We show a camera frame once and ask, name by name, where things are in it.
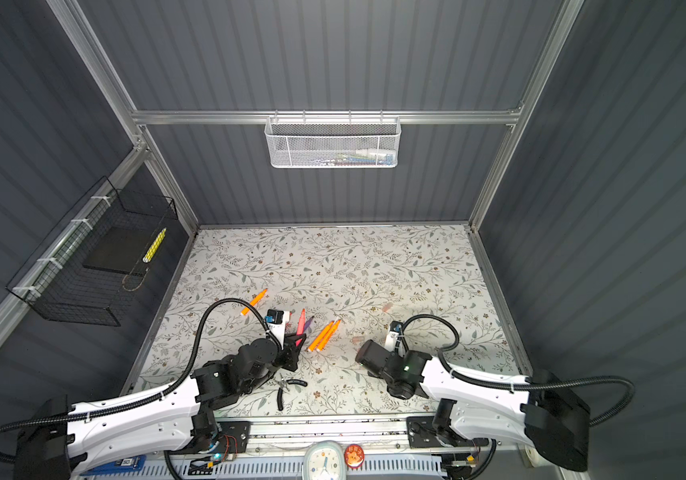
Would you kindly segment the yellow marker in basket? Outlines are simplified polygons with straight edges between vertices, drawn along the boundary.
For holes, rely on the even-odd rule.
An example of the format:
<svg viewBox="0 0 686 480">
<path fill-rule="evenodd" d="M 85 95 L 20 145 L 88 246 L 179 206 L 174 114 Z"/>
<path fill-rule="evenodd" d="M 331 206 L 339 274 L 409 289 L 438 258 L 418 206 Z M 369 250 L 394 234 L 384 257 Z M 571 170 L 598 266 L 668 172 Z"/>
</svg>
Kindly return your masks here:
<svg viewBox="0 0 686 480">
<path fill-rule="evenodd" d="M 144 256 L 142 257 L 142 262 L 144 264 L 150 264 L 152 260 L 154 259 L 154 256 L 156 255 L 157 251 L 159 250 L 160 246 L 162 245 L 163 241 L 165 240 L 166 237 L 166 232 L 167 228 L 164 227 L 162 228 L 154 240 L 151 242 L 149 245 L 148 249 L 146 250 Z"/>
</svg>

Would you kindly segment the red round button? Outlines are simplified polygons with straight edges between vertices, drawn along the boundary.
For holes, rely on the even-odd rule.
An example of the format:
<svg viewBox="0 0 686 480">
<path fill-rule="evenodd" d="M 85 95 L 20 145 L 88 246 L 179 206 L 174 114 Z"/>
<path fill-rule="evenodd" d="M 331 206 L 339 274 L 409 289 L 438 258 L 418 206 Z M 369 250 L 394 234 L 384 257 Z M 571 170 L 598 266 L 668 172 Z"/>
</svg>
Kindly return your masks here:
<svg viewBox="0 0 686 480">
<path fill-rule="evenodd" d="M 365 452 L 358 444 L 350 444 L 344 450 L 345 464 L 349 469 L 359 469 L 365 461 Z"/>
</svg>

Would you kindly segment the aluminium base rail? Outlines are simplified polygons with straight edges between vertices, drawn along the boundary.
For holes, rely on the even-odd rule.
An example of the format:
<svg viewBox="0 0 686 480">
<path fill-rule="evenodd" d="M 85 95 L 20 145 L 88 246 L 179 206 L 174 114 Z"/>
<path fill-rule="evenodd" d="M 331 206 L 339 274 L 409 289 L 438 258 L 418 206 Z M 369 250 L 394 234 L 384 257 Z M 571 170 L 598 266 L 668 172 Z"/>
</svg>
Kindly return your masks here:
<svg viewBox="0 0 686 480">
<path fill-rule="evenodd" d="M 267 415 L 236 414 L 218 411 L 221 422 L 246 421 L 251 424 L 246 454 L 251 457 L 280 457 L 299 455 L 309 447 L 324 441 L 333 441 L 342 447 L 357 444 L 368 455 L 375 454 L 474 454 L 489 449 L 487 443 L 477 446 L 410 445 L 414 436 L 407 424 L 412 416 L 428 416 L 432 412 L 416 410 L 405 412 L 362 414 L 295 415 L 278 412 Z"/>
</svg>

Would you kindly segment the white analog clock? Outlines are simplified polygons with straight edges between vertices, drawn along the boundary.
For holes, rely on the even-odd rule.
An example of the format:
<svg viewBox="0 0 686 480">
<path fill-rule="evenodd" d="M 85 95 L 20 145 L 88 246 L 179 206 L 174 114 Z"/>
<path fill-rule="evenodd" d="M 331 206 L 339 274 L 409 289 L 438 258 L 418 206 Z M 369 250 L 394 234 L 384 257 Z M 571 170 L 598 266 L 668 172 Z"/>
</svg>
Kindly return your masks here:
<svg viewBox="0 0 686 480">
<path fill-rule="evenodd" d="M 301 474 L 303 480 L 345 480 L 344 450 L 334 441 L 311 445 L 304 455 Z"/>
</svg>

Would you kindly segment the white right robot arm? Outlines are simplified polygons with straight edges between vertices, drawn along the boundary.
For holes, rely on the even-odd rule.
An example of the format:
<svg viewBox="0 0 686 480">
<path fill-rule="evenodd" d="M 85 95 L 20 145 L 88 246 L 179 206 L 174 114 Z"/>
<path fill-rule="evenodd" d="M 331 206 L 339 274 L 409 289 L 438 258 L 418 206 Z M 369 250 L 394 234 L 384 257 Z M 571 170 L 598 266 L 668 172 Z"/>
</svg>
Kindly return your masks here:
<svg viewBox="0 0 686 480">
<path fill-rule="evenodd" d="M 588 469 L 590 407 L 569 388 L 518 391 L 524 376 L 498 376 L 444 367 L 420 351 L 401 356 L 369 340 L 355 361 L 386 384 L 389 395 L 439 403 L 433 428 L 446 441 L 490 439 L 535 449 L 559 467 Z"/>
</svg>

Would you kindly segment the black handled pliers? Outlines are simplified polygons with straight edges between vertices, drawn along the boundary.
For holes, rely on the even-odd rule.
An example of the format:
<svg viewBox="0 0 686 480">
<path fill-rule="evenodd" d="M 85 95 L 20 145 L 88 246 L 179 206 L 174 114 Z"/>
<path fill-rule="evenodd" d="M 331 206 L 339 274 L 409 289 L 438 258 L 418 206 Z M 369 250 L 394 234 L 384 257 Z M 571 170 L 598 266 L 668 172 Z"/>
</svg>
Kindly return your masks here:
<svg viewBox="0 0 686 480">
<path fill-rule="evenodd" d="M 284 393 L 288 392 L 291 387 L 299 387 L 299 388 L 305 388 L 308 386 L 308 383 L 305 380 L 301 379 L 280 379 L 277 381 L 278 384 L 278 390 L 277 390 L 277 396 L 276 396 L 276 404 L 277 404 L 277 410 L 279 412 L 284 411 Z"/>
</svg>

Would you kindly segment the black flat pad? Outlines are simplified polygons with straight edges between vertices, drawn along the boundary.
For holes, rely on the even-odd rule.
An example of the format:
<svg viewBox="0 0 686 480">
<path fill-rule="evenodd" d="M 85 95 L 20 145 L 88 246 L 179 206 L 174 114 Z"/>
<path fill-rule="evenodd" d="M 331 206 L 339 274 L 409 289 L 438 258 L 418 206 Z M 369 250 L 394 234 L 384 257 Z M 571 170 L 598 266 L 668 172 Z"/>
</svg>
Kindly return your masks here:
<svg viewBox="0 0 686 480">
<path fill-rule="evenodd" d="M 144 275 L 149 264 L 142 262 L 151 244 L 151 231 L 111 227 L 88 253 L 82 266 L 87 269 L 131 275 Z"/>
</svg>

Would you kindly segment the purple marker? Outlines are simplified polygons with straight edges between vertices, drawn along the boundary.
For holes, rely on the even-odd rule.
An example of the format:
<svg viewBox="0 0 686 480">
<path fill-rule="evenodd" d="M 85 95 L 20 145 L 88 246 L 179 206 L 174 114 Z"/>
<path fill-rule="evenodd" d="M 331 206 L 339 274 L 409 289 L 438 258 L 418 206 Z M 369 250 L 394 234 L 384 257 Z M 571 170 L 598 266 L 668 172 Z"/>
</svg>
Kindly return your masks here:
<svg viewBox="0 0 686 480">
<path fill-rule="evenodd" d="M 309 329 L 310 329 L 310 327 L 311 327 L 312 322 L 314 321 L 314 319 L 315 319 L 315 316 L 313 316 L 313 315 L 312 315 L 311 317 L 309 317 L 309 318 L 306 319 L 306 321 L 305 321 L 305 323 L 304 323 L 304 328 L 303 328 L 303 330 L 302 330 L 302 333 L 305 334 L 305 333 L 307 333 L 307 332 L 309 331 Z"/>
</svg>

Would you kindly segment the pink marker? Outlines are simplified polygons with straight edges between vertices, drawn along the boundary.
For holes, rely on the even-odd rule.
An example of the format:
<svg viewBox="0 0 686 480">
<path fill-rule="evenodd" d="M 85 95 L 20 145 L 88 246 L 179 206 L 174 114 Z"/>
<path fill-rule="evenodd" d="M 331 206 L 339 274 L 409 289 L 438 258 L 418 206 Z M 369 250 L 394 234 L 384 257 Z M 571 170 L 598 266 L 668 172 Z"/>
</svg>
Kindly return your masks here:
<svg viewBox="0 0 686 480">
<path fill-rule="evenodd" d="M 303 341 L 304 341 L 304 335 L 305 335 L 305 330 L 306 330 L 306 310 L 302 309 L 299 320 L 298 320 L 298 326 L 297 326 L 297 331 L 296 331 L 296 346 L 300 346 Z"/>
</svg>

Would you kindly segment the lone orange marker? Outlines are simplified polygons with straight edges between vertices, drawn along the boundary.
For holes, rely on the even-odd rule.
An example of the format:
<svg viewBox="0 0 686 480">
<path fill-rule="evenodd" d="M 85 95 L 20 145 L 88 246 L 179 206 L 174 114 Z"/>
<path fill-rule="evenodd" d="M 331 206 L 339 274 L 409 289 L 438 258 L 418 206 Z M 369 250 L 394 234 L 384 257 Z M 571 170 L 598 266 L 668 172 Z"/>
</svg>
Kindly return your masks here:
<svg viewBox="0 0 686 480">
<path fill-rule="evenodd" d="M 260 292 L 250 301 L 250 305 L 251 305 L 252 307 L 256 307 L 256 306 L 260 303 L 260 301 L 266 296 L 267 293 L 268 293 L 268 289 L 263 289 L 262 291 L 260 291 Z M 245 308 L 242 309 L 241 315 L 242 315 L 242 316 L 245 316 L 245 315 L 247 315 L 249 312 L 250 312 L 250 309 L 249 309 L 248 307 L 245 307 Z"/>
</svg>

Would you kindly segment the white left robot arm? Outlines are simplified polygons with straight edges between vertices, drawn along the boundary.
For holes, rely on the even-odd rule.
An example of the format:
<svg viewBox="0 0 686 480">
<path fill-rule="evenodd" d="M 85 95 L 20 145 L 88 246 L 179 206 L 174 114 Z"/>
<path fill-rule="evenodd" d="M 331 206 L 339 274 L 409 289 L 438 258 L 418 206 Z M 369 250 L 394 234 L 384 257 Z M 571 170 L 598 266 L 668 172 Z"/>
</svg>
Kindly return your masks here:
<svg viewBox="0 0 686 480">
<path fill-rule="evenodd" d="M 203 451 L 220 433 L 216 411 L 236 404 L 279 369 L 296 368 L 305 340 L 305 335 L 291 335 L 278 347 L 261 338 L 234 355 L 206 362 L 178 387 L 78 403 L 76 421 L 26 427 L 18 437 L 13 476 L 71 479 L 138 455 Z"/>
</svg>

